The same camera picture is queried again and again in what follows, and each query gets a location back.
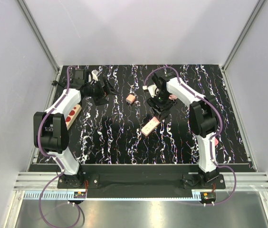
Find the pink power strip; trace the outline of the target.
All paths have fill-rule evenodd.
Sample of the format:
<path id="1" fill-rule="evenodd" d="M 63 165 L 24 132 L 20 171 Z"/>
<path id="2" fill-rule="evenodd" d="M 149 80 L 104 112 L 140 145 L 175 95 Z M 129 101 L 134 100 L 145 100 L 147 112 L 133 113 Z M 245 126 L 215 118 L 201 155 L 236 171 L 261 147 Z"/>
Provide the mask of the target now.
<path id="1" fill-rule="evenodd" d="M 144 136 L 148 136 L 158 125 L 160 124 L 160 121 L 153 117 L 142 129 L 141 133 Z"/>

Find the pink charger plug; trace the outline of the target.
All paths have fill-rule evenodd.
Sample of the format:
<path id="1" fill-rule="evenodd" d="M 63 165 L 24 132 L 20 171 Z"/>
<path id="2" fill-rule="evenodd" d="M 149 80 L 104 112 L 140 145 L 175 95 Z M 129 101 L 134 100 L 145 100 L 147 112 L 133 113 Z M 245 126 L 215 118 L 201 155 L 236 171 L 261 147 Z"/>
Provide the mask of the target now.
<path id="1" fill-rule="evenodd" d="M 132 95 L 132 94 L 129 94 L 128 96 L 127 96 L 127 98 L 126 98 L 126 102 L 128 103 L 128 104 L 133 104 L 134 102 L 135 102 L 135 96 L 134 95 Z"/>

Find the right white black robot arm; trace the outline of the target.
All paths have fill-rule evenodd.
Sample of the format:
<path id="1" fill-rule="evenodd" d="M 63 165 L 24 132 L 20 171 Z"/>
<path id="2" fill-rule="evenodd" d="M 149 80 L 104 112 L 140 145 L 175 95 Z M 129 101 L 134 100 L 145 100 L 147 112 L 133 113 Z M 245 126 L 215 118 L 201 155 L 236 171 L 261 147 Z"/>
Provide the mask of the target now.
<path id="1" fill-rule="evenodd" d="M 215 158 L 215 134 L 221 124 L 214 107 L 215 97 L 204 96 L 183 84 L 174 73 L 159 77 L 155 72 L 150 74 L 153 85 L 147 87 L 151 97 L 147 103 L 158 120 L 165 119 L 174 106 L 170 99 L 175 95 L 189 108 L 189 127 L 196 136 L 199 149 L 198 173 L 184 183 L 191 187 L 200 185 L 209 188 L 219 176 Z"/>

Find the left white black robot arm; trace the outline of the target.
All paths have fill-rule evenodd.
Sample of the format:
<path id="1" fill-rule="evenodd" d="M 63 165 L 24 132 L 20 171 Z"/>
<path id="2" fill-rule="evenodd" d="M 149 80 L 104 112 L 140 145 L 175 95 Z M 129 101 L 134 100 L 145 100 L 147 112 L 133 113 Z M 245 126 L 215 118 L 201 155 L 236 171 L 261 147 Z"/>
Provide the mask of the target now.
<path id="1" fill-rule="evenodd" d="M 45 156 L 52 158 L 60 168 L 59 178 L 74 188 L 85 181 L 79 162 L 69 149 L 67 117 L 85 97 L 91 97 L 95 105 L 108 103 L 108 95 L 118 95 L 107 77 L 98 77 L 96 70 L 89 71 L 77 66 L 67 67 L 67 81 L 63 92 L 54 104 L 33 116 L 34 145 Z"/>

